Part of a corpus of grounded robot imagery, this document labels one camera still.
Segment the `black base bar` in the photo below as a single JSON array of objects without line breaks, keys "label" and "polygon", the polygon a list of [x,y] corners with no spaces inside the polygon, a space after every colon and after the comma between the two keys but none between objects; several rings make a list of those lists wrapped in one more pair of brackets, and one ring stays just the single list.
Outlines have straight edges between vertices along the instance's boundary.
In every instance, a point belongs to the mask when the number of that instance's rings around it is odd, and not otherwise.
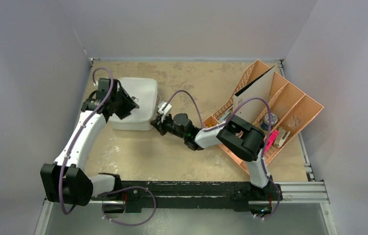
[{"label": "black base bar", "polygon": [[[249,182],[121,181],[121,184],[121,188],[148,188],[156,198],[157,208],[233,209],[254,213],[249,201],[275,201],[278,197],[276,188],[270,182],[264,188],[257,188]],[[125,193],[126,213],[139,213],[142,208],[154,206],[151,196],[143,189],[131,189]],[[102,195],[92,200],[122,200],[122,196]]]}]

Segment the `white wall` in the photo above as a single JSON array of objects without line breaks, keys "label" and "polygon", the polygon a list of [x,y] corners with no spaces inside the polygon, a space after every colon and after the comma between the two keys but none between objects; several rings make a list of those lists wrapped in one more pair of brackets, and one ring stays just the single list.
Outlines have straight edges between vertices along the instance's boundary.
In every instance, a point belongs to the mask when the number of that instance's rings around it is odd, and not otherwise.
[{"label": "white wall", "polygon": [[317,0],[63,0],[89,57],[284,58]]},{"label": "white wall", "polygon": [[319,0],[285,73],[325,109],[303,134],[341,235],[368,234],[368,1]]},{"label": "white wall", "polygon": [[57,0],[0,0],[0,234],[33,234],[74,127],[88,60]]}]

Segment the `white lid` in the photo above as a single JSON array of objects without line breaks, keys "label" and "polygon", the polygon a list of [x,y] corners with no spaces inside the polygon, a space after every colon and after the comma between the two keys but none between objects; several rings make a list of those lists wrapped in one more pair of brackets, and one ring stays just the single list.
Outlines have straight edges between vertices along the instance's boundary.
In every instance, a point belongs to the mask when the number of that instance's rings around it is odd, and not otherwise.
[{"label": "white lid", "polygon": [[115,114],[109,121],[119,123],[139,123],[148,122],[155,113],[157,103],[158,84],[151,78],[123,77],[119,81],[122,87],[132,99],[139,105],[138,109],[133,109],[131,115],[120,120]]}]

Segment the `pink object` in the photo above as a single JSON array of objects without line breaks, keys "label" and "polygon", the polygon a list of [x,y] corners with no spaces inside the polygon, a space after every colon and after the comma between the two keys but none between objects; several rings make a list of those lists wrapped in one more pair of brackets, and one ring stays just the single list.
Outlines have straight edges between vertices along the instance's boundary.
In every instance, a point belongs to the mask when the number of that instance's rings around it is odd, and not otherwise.
[{"label": "pink object", "polygon": [[265,148],[265,153],[268,151],[268,149],[271,147],[271,145],[275,142],[275,139],[276,139],[278,134],[279,134],[279,131],[277,131],[277,130],[274,130],[271,133],[271,135],[269,136],[269,142],[268,142],[268,144],[266,145],[266,148]]}]

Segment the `beige tabletop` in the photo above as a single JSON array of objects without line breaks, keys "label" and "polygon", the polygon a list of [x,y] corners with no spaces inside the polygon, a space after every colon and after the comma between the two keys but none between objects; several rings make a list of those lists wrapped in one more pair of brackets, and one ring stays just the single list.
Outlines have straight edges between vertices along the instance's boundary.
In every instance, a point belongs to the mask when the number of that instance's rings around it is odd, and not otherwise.
[{"label": "beige tabletop", "polygon": [[[162,100],[168,100],[179,89],[191,93],[203,120],[214,113],[231,96],[245,68],[251,63],[209,62],[94,62],[92,70],[106,67],[114,78],[142,77],[158,82]],[[103,70],[96,73],[107,77]],[[88,81],[84,98],[95,87]],[[198,124],[197,113],[188,96],[178,94],[171,101],[174,116],[187,113]],[[307,181],[298,138],[292,140],[268,165],[278,182]],[[117,131],[106,125],[96,139],[86,163],[85,172],[120,174],[122,180],[168,181],[247,181],[242,171],[217,147],[191,151],[184,141],[171,134],[161,136],[150,131]]]}]

